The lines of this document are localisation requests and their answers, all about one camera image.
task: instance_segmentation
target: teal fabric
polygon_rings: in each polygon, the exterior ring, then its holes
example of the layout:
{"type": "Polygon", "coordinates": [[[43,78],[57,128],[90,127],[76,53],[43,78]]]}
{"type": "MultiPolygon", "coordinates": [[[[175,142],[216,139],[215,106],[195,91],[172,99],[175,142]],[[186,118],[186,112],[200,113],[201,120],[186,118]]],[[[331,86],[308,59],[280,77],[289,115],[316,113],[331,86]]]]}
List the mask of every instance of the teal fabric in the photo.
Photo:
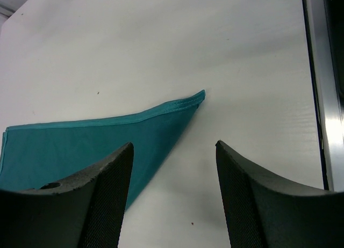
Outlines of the teal fabric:
{"type": "Polygon", "coordinates": [[[134,164],[127,207],[145,188],[190,122],[205,92],[147,111],[98,120],[8,127],[3,134],[0,188],[18,191],[67,177],[127,142],[134,164]]]}

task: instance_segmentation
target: black strip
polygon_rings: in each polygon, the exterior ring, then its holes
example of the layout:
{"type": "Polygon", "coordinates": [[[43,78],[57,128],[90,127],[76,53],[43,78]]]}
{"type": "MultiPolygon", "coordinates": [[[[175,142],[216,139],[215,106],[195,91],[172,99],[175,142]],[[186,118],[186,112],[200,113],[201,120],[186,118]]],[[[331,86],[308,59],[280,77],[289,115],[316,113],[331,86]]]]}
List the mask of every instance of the black strip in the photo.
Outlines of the black strip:
{"type": "Polygon", "coordinates": [[[311,33],[309,28],[309,18],[307,14],[307,1],[302,0],[303,4],[303,14],[305,18],[305,29],[306,29],[306,37],[307,37],[307,46],[308,46],[308,55],[310,59],[310,69],[311,69],[311,79],[312,79],[312,87],[313,87],[313,97],[314,97],[314,104],[316,108],[316,119],[317,119],[317,128],[318,128],[318,139],[319,139],[319,150],[320,150],[320,161],[321,161],[321,169],[322,169],[322,181],[324,183],[324,189],[328,190],[328,179],[327,179],[327,169],[326,169],[326,162],[325,162],[325,152],[323,143],[323,132],[321,130],[321,119],[320,119],[320,109],[319,109],[319,98],[317,93],[317,83],[316,83],[316,72],[314,69],[314,58],[313,58],[313,50],[312,50],[312,42],[311,42],[311,33]]]}

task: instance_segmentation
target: green cloth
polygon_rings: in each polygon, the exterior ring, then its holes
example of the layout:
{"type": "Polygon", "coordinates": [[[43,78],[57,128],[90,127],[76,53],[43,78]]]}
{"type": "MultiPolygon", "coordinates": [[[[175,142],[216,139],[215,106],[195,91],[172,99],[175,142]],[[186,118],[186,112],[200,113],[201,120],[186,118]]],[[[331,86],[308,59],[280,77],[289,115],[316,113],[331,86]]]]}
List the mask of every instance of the green cloth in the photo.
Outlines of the green cloth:
{"type": "Polygon", "coordinates": [[[156,173],[204,98],[205,91],[201,91],[132,115],[8,127],[3,134],[0,188],[40,188],[132,142],[128,207],[156,173]]]}

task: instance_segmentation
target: table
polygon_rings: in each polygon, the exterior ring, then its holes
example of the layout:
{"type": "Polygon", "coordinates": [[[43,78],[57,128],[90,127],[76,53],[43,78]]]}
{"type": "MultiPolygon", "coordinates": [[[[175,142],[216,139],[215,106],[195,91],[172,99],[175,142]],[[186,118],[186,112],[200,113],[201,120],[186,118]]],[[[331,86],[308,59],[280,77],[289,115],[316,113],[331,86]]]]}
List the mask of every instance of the table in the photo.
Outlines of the table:
{"type": "Polygon", "coordinates": [[[2,27],[2,131],[201,89],[206,101],[126,212],[119,247],[229,247],[219,139],[322,188],[302,0],[29,0],[2,27]]]}

